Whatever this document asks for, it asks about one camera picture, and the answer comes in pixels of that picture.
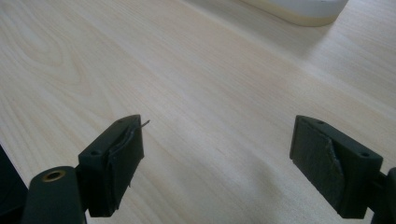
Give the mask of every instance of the screw hole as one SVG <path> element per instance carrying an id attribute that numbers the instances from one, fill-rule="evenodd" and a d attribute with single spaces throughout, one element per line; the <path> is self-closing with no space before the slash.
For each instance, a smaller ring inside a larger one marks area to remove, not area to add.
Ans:
<path id="1" fill-rule="evenodd" d="M 91 155 L 93 155 L 93 156 L 99 156 L 100 155 L 100 152 L 98 152 L 98 151 L 92 151 L 91 152 Z"/>
<path id="2" fill-rule="evenodd" d="M 55 180 L 59 180 L 60 178 L 64 177 L 65 174 L 66 174 L 66 172 L 63 170 L 52 171 L 52 172 L 43 176 L 43 181 L 44 182 L 52 182 Z"/>

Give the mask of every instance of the wooden table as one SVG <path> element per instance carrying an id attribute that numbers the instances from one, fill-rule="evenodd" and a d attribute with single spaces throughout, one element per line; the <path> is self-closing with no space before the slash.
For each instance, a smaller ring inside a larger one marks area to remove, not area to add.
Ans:
<path id="1" fill-rule="evenodd" d="M 296 115 L 396 166 L 396 1 L 329 26 L 237 0 L 0 0 L 0 142 L 26 184 L 141 114 L 146 158 L 89 223 L 341 219 L 289 158 Z"/>

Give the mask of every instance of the white object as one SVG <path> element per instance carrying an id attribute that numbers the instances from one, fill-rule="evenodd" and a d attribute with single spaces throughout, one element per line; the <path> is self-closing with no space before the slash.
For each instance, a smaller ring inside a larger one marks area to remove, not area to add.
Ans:
<path id="1" fill-rule="evenodd" d="M 279 18 L 302 26 L 322 26 L 335 21 L 347 0 L 242 0 Z"/>

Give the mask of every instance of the black 3d-printed part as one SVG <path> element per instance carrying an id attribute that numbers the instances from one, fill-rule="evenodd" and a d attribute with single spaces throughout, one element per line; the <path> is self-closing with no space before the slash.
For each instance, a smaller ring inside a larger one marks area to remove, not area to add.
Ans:
<path id="1" fill-rule="evenodd" d="M 119 208 L 143 157 L 139 115 L 117 120 L 78 155 L 84 206 L 92 217 L 110 217 Z"/>
<path id="2" fill-rule="evenodd" d="M 341 217 L 364 217 L 381 156 L 321 120 L 297 116 L 290 158 Z"/>
<path id="3" fill-rule="evenodd" d="M 73 167 L 60 166 L 35 176 L 21 224 L 86 223 Z"/>
<path id="4" fill-rule="evenodd" d="M 26 186 L 0 146 L 0 223 L 20 223 L 26 196 Z"/>

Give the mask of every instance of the black plastic jaw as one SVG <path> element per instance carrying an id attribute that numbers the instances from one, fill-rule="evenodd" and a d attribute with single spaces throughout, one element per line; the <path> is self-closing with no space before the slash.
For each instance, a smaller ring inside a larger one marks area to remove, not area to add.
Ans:
<path id="1" fill-rule="evenodd" d="M 78 155 L 84 203 L 91 217 L 110 217 L 144 157 L 139 115 L 119 119 Z"/>
<path id="2" fill-rule="evenodd" d="M 297 116 L 290 158 L 341 217 L 364 218 L 370 207 L 393 223 L 386 198 L 396 192 L 394 177 L 380 173 L 383 159 L 369 148 L 321 120 Z"/>
<path id="3" fill-rule="evenodd" d="M 111 217 L 143 159 L 140 116 L 119 119 L 78 156 L 76 168 L 49 169 L 31 181 L 22 224 L 85 223 Z"/>

